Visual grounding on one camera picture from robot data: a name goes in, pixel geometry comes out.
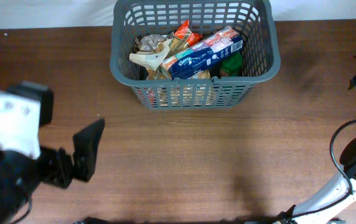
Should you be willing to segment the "small brown paper packet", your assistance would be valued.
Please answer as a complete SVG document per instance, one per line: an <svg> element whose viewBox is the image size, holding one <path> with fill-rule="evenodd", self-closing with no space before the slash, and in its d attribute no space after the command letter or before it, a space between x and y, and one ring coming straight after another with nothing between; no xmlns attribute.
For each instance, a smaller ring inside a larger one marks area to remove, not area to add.
<svg viewBox="0 0 356 224"><path fill-rule="evenodd" d="M129 60L147 69L156 70L170 52L171 42L172 38L159 34L135 38L135 53L130 53Z"/></svg>

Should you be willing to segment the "green lid jar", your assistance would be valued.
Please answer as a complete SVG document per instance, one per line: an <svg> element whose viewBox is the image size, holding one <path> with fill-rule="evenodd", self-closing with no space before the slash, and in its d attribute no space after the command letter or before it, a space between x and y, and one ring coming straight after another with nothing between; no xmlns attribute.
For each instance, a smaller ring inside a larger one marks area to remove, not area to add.
<svg viewBox="0 0 356 224"><path fill-rule="evenodd" d="M243 66L243 57L241 53L233 54L226 58L220 67L221 77L237 77Z"/></svg>

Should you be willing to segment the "Kleenex tissue multipack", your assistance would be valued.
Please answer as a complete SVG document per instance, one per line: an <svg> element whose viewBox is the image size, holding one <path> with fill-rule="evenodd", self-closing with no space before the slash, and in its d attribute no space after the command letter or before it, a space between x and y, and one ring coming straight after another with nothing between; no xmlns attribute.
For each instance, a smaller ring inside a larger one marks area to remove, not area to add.
<svg viewBox="0 0 356 224"><path fill-rule="evenodd" d="M167 68L171 79L185 80L196 73L229 58L243 49L243 38L227 26L175 56L165 59L160 65Z"/></svg>

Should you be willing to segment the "orange spaghetti packet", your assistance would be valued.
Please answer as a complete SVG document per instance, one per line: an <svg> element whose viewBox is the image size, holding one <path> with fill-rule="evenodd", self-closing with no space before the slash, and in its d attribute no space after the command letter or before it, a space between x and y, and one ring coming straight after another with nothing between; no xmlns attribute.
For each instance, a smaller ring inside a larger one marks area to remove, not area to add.
<svg viewBox="0 0 356 224"><path fill-rule="evenodd" d="M190 28L190 21L186 20L182 25L172 34L172 41L169 44L170 51L166 56L170 58L178 54L179 52L188 49L202 38L202 34L193 33ZM171 79L171 74L168 72L167 68L163 68L161 65L158 66L157 70L147 69L148 76L147 80L163 80Z"/></svg>

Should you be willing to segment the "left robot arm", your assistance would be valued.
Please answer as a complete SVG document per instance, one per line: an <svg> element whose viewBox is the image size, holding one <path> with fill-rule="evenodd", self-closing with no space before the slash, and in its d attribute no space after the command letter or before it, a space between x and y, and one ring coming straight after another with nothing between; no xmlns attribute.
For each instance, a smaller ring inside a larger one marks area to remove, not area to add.
<svg viewBox="0 0 356 224"><path fill-rule="evenodd" d="M19 223L14 216L25 205L32 210L32 194L41 183L66 189L72 180L88 182L105 120L99 119L73 135L74 152L39 143L39 129L51 123L54 93L47 87L21 82L0 90L0 223Z"/></svg>

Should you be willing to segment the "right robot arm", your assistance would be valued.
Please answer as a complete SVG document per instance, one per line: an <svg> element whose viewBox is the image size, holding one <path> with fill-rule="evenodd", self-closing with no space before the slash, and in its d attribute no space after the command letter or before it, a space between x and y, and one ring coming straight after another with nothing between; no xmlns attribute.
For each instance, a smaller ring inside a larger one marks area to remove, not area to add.
<svg viewBox="0 0 356 224"><path fill-rule="evenodd" d="M334 143L341 131L356 124L356 119L341 125L329 143L329 154L337 173L306 201L293 206L276 223L335 223L334 217L356 202L356 138L334 156Z"/></svg>

